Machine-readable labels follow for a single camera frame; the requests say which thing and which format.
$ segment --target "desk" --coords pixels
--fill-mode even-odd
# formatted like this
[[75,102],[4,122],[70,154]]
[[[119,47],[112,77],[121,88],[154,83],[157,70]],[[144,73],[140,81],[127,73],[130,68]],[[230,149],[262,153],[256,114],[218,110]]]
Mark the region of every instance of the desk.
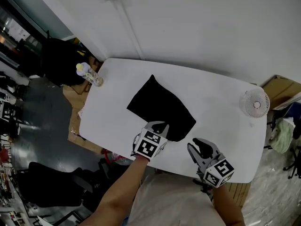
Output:
[[80,135],[127,158],[134,137],[146,121],[127,105],[153,74],[159,84],[174,93],[197,121],[185,139],[168,142],[149,165],[197,178],[187,143],[194,137],[215,143],[235,168],[229,182],[248,183],[257,170],[266,132],[266,116],[249,118],[239,108],[239,97],[259,88],[219,74],[201,70],[127,59],[107,59],[102,65],[101,87],[92,86],[80,123]]

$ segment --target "cardboard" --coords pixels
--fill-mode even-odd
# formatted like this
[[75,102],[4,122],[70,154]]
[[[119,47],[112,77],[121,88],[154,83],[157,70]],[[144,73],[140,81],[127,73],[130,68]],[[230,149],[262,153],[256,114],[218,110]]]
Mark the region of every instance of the cardboard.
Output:
[[63,94],[69,100],[73,108],[82,109],[85,105],[89,92],[83,92],[79,95],[72,87],[64,85]]
[[270,100],[270,110],[301,92],[301,84],[280,75],[275,75],[263,87]]
[[278,110],[278,111],[282,111],[283,109],[287,108],[289,105],[291,105],[294,102],[298,102],[301,100],[301,92],[298,93],[297,95],[295,95],[294,97],[288,99],[287,101],[285,101],[284,103],[276,106],[273,110]]
[[68,140],[97,154],[102,154],[102,147],[83,139],[79,135],[80,117],[78,112],[80,109],[73,108],[69,124]]

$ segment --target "gray floor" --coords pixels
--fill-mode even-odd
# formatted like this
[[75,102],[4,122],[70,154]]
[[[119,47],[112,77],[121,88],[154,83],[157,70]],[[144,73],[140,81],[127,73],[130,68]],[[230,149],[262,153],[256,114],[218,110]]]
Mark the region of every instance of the gray floor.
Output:
[[[267,129],[267,138],[271,129]],[[291,147],[301,145],[293,140]],[[283,171],[293,163],[293,154],[279,154],[264,149],[248,198],[243,207],[247,226],[291,226],[301,215],[301,179],[288,179],[292,170]]]
[[[13,150],[14,167],[25,169],[31,161],[40,162],[56,170],[71,172],[77,167],[95,171],[100,156],[67,141],[71,105],[62,88],[47,79],[34,79],[25,95],[24,120]],[[248,199],[243,208],[247,226],[290,226],[301,214],[301,179],[287,179],[291,171],[292,154],[278,154],[264,150]],[[75,208],[53,207],[30,211],[32,214],[51,214],[49,222],[56,222]],[[83,217],[89,212],[83,207],[75,209]]]
[[[28,125],[21,129],[12,148],[12,161],[16,170],[28,168],[32,161],[64,172],[72,172],[78,167],[91,171],[99,169],[99,155],[67,140],[71,104],[64,97],[62,88],[54,86],[46,78],[34,79],[24,98],[23,120]],[[76,210],[83,218],[90,214],[82,206],[37,207],[29,209],[29,214],[53,215],[47,218],[53,223],[71,210]],[[73,226],[74,223],[66,221],[64,225]]]

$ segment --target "white shirt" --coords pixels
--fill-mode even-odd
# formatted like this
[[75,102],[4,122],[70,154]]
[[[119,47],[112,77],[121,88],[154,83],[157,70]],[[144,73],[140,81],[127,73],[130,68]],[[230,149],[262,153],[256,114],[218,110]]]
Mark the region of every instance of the white shirt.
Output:
[[192,178],[148,176],[137,192],[129,226],[224,226],[207,194]]

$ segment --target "black backpack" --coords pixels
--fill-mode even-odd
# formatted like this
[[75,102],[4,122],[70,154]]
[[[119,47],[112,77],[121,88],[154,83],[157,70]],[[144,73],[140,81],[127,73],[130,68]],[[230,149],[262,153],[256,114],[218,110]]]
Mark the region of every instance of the black backpack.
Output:
[[41,68],[45,76],[57,86],[79,85],[84,79],[76,74],[76,64],[89,64],[90,53],[70,42],[47,38],[43,44]]

